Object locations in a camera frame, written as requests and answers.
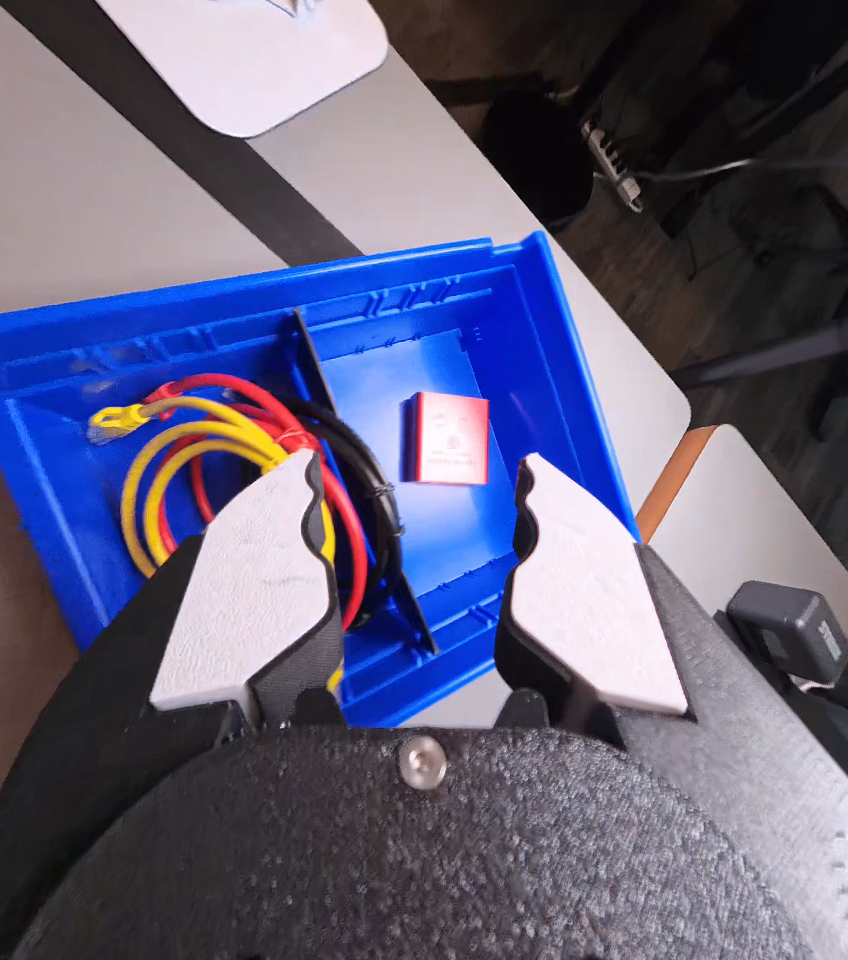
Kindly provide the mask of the white power strip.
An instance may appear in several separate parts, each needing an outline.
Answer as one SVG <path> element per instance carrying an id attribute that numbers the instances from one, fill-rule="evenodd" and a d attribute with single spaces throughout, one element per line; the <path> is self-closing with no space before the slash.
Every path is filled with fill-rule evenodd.
<path id="1" fill-rule="evenodd" d="M 611 134 L 593 119 L 582 124 L 581 134 L 594 162 L 595 179 L 604 181 L 627 210 L 642 213 L 642 187 Z"/>

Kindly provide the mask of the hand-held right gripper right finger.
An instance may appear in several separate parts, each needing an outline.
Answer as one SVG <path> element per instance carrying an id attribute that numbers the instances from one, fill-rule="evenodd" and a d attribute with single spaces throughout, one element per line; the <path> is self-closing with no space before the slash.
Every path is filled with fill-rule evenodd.
<path id="1" fill-rule="evenodd" d="M 503 681 L 539 695 L 553 726 L 586 726 L 601 707 L 686 717 L 634 535 L 538 453 L 519 463 L 515 507 L 494 645 Z"/>

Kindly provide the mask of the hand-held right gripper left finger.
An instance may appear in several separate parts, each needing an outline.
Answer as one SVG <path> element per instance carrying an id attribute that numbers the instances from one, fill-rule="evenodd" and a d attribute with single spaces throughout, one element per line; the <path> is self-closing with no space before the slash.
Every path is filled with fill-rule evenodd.
<path id="1" fill-rule="evenodd" d="M 321 460 L 301 449 L 226 505 L 203 535 L 149 702 L 238 705 L 254 726 L 291 719 L 344 658 L 333 562 L 322 555 Z"/>

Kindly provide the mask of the red ethernet adapter box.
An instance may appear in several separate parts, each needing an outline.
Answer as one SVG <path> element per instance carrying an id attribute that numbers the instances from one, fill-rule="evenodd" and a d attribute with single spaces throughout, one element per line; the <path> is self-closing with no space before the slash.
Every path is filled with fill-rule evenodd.
<path id="1" fill-rule="evenodd" d="M 402 405 L 401 480 L 481 487 L 489 482 L 490 402 L 418 391 Z"/>

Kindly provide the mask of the blue plastic bin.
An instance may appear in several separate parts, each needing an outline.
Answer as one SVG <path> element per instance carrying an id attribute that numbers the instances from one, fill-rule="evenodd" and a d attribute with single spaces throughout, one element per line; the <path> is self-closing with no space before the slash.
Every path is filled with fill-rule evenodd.
<path id="1" fill-rule="evenodd" d="M 312 397 L 306 324 L 337 413 L 393 485 L 404 597 L 346 638 L 343 709 L 396 726 L 492 666 L 515 566 L 514 486 L 538 453 L 636 535 L 586 356 L 550 245 L 487 239 L 0 314 L 0 470 L 81 651 L 144 582 L 118 502 L 158 434 L 96 446 L 98 410 L 190 376 L 247 378 Z M 406 405 L 419 392 L 489 403 L 483 486 L 404 482 Z"/>

